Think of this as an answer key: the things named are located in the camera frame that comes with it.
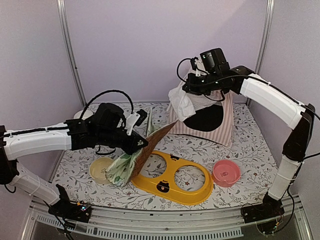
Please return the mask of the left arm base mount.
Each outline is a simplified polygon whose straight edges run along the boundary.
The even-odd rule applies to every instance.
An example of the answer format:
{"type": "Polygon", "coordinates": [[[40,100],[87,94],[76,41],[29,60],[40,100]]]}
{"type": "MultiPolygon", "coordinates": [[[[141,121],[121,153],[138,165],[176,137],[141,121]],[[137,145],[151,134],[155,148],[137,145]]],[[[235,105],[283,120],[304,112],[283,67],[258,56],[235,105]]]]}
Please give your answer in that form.
{"type": "Polygon", "coordinates": [[[72,202],[63,186],[59,184],[55,186],[59,192],[59,201],[49,206],[48,213],[64,220],[88,223],[92,213],[92,204],[83,200],[72,202]]]}

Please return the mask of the pink striped pet tent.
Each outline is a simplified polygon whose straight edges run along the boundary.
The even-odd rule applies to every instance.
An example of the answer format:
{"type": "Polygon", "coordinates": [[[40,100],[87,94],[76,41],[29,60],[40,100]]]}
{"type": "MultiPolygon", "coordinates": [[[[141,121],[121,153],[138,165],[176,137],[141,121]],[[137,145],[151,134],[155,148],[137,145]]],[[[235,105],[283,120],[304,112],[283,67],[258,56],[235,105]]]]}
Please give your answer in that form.
{"type": "Polygon", "coordinates": [[[188,135],[209,140],[225,147],[233,142],[233,93],[223,95],[218,90],[209,97],[186,93],[183,83],[168,93],[168,123],[175,123],[169,131],[173,135],[188,135]]]}

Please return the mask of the brown checkered mat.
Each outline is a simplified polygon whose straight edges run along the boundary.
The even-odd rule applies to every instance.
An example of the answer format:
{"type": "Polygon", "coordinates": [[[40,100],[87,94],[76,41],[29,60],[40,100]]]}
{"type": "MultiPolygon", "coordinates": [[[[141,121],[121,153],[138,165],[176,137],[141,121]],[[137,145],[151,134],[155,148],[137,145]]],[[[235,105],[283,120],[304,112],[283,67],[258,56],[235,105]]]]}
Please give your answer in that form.
{"type": "Polygon", "coordinates": [[[176,120],[158,127],[153,123],[153,111],[150,109],[146,124],[146,140],[148,145],[132,155],[124,153],[105,170],[105,178],[113,185],[124,187],[139,175],[145,162],[152,154],[158,142],[173,128],[176,120]]]}

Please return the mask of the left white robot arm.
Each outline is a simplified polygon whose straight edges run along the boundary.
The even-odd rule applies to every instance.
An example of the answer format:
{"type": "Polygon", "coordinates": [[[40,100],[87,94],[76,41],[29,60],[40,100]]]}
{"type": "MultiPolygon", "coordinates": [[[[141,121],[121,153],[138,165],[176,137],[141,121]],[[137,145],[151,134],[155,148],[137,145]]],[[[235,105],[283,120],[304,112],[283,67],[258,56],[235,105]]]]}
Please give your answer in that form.
{"type": "Polygon", "coordinates": [[[148,145],[148,141],[133,130],[147,118],[143,109],[132,110],[125,116],[124,110],[113,103],[101,103],[95,113],[86,112],[87,103],[79,117],[52,126],[6,130],[0,127],[0,183],[18,187],[28,194],[42,199],[63,216],[74,213],[64,187],[52,185],[27,170],[18,158],[50,151],[75,151],[96,146],[120,148],[131,155],[148,145]]]}

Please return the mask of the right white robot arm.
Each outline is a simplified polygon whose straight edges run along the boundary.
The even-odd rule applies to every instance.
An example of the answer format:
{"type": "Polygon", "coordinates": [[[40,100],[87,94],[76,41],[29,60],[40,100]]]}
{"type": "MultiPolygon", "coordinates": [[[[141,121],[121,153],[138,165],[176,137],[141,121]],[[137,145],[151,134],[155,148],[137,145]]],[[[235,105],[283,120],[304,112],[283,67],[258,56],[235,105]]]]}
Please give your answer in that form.
{"type": "Polygon", "coordinates": [[[308,158],[306,151],[318,116],[314,107],[294,99],[243,65],[231,68],[221,48],[202,52],[187,61],[192,72],[182,79],[185,93],[208,97],[211,92],[219,91],[221,101],[229,92],[243,95],[275,114],[291,129],[275,179],[263,198],[265,202],[258,208],[262,218],[269,218],[278,210],[278,202],[289,192],[308,158]]]}

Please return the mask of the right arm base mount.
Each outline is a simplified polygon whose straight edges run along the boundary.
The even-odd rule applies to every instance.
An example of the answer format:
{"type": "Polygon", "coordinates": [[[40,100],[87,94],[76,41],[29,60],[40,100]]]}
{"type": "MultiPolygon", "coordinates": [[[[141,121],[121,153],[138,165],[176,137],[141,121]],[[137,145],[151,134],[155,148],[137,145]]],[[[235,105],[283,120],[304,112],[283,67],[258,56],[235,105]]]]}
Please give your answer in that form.
{"type": "Polygon", "coordinates": [[[244,205],[240,213],[245,223],[252,223],[283,215],[285,210],[281,200],[275,200],[266,193],[262,203],[244,205]]]}

